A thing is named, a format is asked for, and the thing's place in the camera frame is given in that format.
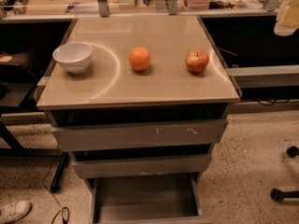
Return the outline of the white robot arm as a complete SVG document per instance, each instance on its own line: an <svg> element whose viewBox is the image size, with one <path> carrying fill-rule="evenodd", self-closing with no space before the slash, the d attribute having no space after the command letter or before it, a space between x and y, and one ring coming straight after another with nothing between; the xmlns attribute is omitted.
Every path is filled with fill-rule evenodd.
<svg viewBox="0 0 299 224"><path fill-rule="evenodd" d="M278 9L274 32L289 36L299 29L299 0L282 0Z"/></svg>

